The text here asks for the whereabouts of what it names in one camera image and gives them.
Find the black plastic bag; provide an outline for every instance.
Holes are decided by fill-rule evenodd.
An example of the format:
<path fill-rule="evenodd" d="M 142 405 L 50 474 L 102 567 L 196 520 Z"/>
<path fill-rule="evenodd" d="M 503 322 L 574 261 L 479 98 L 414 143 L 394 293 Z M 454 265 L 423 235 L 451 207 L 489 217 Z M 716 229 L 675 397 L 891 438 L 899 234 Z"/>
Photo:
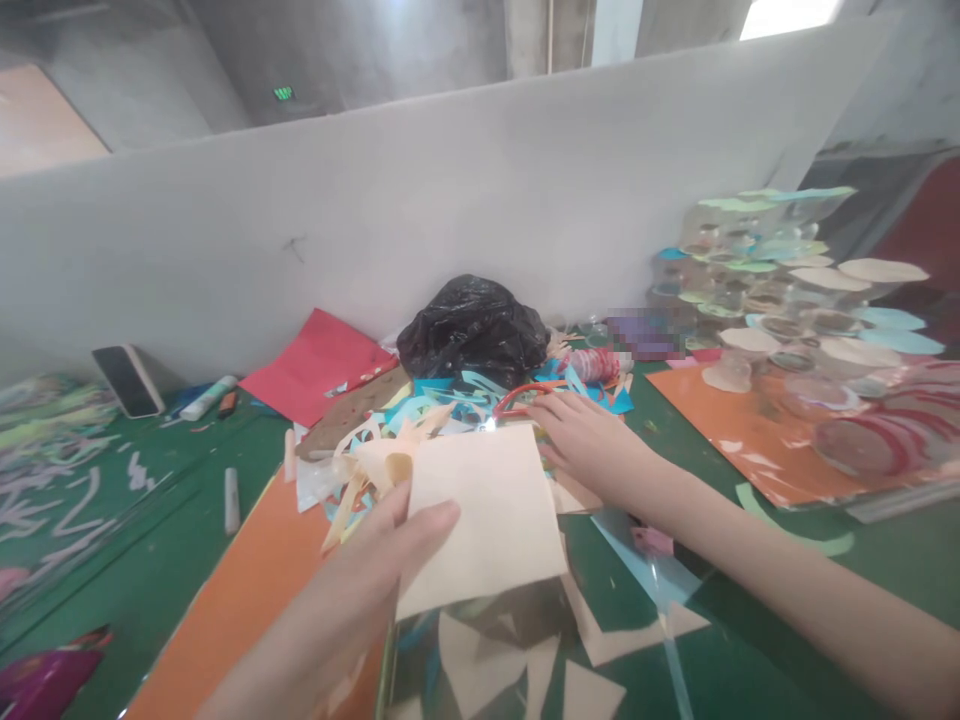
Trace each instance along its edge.
<path fill-rule="evenodd" d="M 411 377 L 473 370 L 510 390 L 547 360 L 549 332 L 533 308 L 503 285 L 475 275 L 448 282 L 397 337 Z"/>

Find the marker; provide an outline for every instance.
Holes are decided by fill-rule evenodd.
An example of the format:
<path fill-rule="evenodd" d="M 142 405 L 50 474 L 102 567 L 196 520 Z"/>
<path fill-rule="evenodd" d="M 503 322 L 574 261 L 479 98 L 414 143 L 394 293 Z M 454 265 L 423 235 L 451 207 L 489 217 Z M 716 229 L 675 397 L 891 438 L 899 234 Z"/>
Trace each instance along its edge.
<path fill-rule="evenodd" d="M 237 379 L 233 375 L 224 375 L 203 395 L 181 410 L 180 417 L 184 420 L 196 422 L 203 417 L 203 414 L 210 409 L 211 405 L 220 399 L 221 395 L 236 387 L 236 385 Z"/>
<path fill-rule="evenodd" d="M 240 529 L 240 491 L 237 488 L 237 469 L 227 468 L 223 476 L 223 529 L 235 535 Z"/>
<path fill-rule="evenodd" d="M 224 395 L 223 400 L 220 401 L 220 410 L 217 412 L 217 419 L 226 420 L 228 417 L 233 415 L 236 409 L 237 409 L 237 391 L 231 390 L 226 395 Z"/>

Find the red paper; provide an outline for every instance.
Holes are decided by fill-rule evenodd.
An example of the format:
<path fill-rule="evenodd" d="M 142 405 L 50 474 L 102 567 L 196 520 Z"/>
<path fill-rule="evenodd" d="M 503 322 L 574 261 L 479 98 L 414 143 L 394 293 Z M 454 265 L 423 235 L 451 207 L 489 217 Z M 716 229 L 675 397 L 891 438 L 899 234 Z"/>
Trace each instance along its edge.
<path fill-rule="evenodd" d="M 365 335 L 314 310 L 280 357 L 240 387 L 284 417 L 313 427 L 337 401 L 337 388 L 346 383 L 346 390 L 353 390 L 396 364 L 393 355 Z"/>

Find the smartphone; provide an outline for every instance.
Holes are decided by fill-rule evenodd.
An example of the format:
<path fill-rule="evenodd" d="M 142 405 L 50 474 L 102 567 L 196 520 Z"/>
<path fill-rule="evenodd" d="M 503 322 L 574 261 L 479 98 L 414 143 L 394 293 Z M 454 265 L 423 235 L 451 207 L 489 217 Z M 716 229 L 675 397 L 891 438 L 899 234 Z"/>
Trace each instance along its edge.
<path fill-rule="evenodd" d="M 164 411 L 160 393 L 143 369 L 133 345 L 114 345 L 94 350 L 93 359 L 127 417 L 152 417 Z"/>

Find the white partition wall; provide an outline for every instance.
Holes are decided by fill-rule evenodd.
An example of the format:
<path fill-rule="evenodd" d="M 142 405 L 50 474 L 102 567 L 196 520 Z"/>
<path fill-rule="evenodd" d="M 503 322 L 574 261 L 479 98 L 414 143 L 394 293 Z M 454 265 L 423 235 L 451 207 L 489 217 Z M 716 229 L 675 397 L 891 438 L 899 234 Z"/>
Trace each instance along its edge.
<path fill-rule="evenodd" d="M 888 18 L 516 81 L 0 182 L 0 383 L 131 342 L 185 380 L 310 309 L 379 337 L 450 277 L 636 305 L 701 198 L 803 177 Z"/>

